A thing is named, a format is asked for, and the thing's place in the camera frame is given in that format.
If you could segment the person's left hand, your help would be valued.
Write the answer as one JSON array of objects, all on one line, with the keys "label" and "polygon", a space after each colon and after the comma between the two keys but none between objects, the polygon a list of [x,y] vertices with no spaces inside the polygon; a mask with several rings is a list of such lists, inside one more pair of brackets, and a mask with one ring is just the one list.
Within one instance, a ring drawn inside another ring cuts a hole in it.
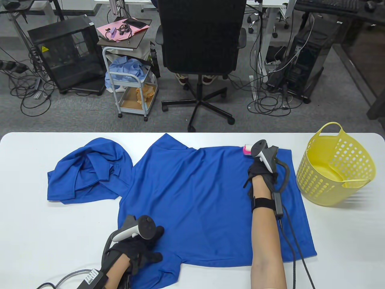
[{"label": "person's left hand", "polygon": [[139,269],[146,267],[146,265],[163,261],[163,255],[160,252],[154,252],[153,249],[164,232],[164,227],[157,226],[154,237],[149,240],[138,235],[115,243],[106,251],[101,271],[107,273],[123,254],[130,259],[129,268],[126,271],[132,275],[136,275]]}]

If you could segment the person's right hand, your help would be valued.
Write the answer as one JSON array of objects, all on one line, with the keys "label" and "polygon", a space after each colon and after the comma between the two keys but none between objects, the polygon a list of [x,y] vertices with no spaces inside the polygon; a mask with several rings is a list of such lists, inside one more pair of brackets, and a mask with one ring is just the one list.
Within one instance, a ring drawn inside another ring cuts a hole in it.
[{"label": "person's right hand", "polygon": [[248,169],[248,178],[244,185],[246,187],[248,182],[252,182],[252,179],[256,176],[261,176],[267,185],[269,191],[273,193],[275,191],[275,184],[278,178],[277,172],[270,172],[263,161],[259,158],[255,158],[254,163]]}]

